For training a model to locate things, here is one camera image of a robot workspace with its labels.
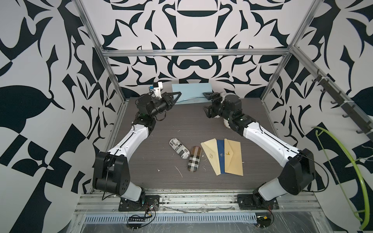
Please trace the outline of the light blue envelope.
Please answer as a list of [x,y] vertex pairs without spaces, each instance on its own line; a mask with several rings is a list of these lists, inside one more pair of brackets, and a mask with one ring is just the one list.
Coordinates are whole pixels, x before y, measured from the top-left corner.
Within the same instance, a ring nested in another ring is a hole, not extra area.
[[209,100],[203,93],[211,93],[212,86],[209,83],[185,83],[172,84],[173,92],[181,92],[176,104],[207,103]]

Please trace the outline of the tan envelope gold emblem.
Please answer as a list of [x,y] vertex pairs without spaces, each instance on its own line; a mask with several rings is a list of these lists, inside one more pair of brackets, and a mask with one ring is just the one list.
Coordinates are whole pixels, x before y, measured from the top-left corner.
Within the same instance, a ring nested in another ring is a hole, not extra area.
[[243,176],[241,143],[224,140],[224,172]]

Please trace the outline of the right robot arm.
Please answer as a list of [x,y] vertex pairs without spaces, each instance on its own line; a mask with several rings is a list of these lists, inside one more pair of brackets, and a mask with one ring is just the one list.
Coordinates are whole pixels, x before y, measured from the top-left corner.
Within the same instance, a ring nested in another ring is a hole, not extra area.
[[271,155],[283,168],[281,174],[253,192],[256,205],[260,205],[284,194],[298,195],[315,178],[315,161],[311,151],[300,150],[282,141],[251,116],[242,111],[242,102],[236,95],[222,97],[220,93],[204,93],[212,104],[204,107],[208,118],[222,117],[229,128],[252,141]]

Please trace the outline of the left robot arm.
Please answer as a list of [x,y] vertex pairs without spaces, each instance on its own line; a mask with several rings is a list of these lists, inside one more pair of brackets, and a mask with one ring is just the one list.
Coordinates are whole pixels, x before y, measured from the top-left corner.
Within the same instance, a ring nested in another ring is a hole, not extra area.
[[107,152],[95,157],[92,186],[96,190],[115,194],[124,199],[138,202],[143,189],[131,182],[128,162],[139,145],[151,134],[156,116],[171,110],[181,92],[163,93],[159,97],[144,94],[136,101],[138,112],[127,135]]

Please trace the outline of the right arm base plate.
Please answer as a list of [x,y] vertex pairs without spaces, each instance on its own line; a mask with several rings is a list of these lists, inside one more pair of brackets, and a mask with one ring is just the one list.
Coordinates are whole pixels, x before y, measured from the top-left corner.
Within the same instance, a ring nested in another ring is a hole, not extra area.
[[237,203],[240,210],[277,210],[277,199],[266,201],[258,194],[238,194]]

